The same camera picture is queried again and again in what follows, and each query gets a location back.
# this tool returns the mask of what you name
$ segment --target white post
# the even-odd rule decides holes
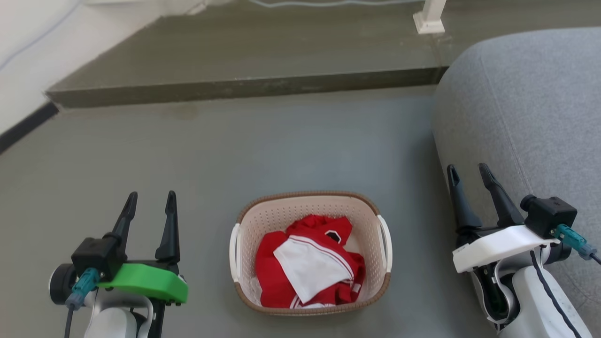
[[[447,0],[426,0],[424,9],[413,15],[418,34],[444,33],[442,25],[442,9]]]

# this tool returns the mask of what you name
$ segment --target laundry basket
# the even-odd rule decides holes
[[[353,231],[344,246],[363,255],[366,278],[357,302],[320,309],[280,309],[261,306],[261,287],[255,273],[255,255],[266,233],[285,231],[307,215],[346,216]],[[388,288],[392,269],[392,242],[384,218],[369,199],[342,191],[293,192],[259,198],[240,213],[230,237],[231,277],[242,301],[269,315],[309,316],[346,312],[375,303]]]

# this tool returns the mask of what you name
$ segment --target cable connector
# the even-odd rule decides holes
[[[100,281],[100,274],[98,270],[94,268],[87,268],[85,272],[79,277],[79,280],[71,291],[69,297],[65,301],[65,305],[68,308],[73,307],[73,310],[77,311],[84,304],[85,297],[88,293],[96,288],[96,284]]]
[[[567,225],[558,225],[557,229],[551,230],[551,234],[564,244],[567,244],[574,250],[578,251],[578,254],[584,260],[595,258],[597,248],[588,244],[584,237],[572,230],[572,228],[568,227]]]

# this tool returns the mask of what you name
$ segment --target white handle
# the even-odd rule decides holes
[[[240,223],[236,223],[234,229],[231,231],[230,236],[230,272],[231,279],[234,283],[238,283],[238,266],[236,265],[236,255],[239,254],[240,250],[236,250],[238,242],[238,231],[240,229]]]
[[[392,271],[392,239],[390,238],[390,231],[388,225],[381,215],[377,216],[380,220],[380,227],[384,232],[384,245],[386,246],[386,272]]]

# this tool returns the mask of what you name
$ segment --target black cable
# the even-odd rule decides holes
[[[543,277],[543,272],[540,270],[540,267],[538,266],[538,262],[536,261],[536,256],[534,255],[534,251],[530,251],[530,256],[532,257],[532,264],[534,264],[534,268],[536,269],[536,274],[538,275],[538,279],[540,280],[541,283],[543,283],[543,288],[545,289],[545,292],[547,292],[547,296],[549,296],[549,298],[551,298],[551,301],[553,302],[553,305],[557,309],[557,312],[559,312],[561,317],[563,317],[564,322],[566,322],[566,325],[570,328],[570,330],[572,332],[574,332],[574,336],[576,336],[576,338],[582,338],[582,336],[578,333],[578,330],[576,330],[574,325],[572,325],[572,322],[570,322],[570,319],[567,317],[566,313],[560,307],[559,303],[555,299],[555,296],[553,296],[553,292],[551,292],[551,288],[547,284],[547,281]]]
[[[67,325],[65,325],[65,338],[69,338],[71,335],[71,321],[73,320],[73,305],[69,306],[69,312],[67,313]]]
[[[601,264],[601,258],[597,257],[595,254],[591,254],[591,258],[595,260],[595,262]]]

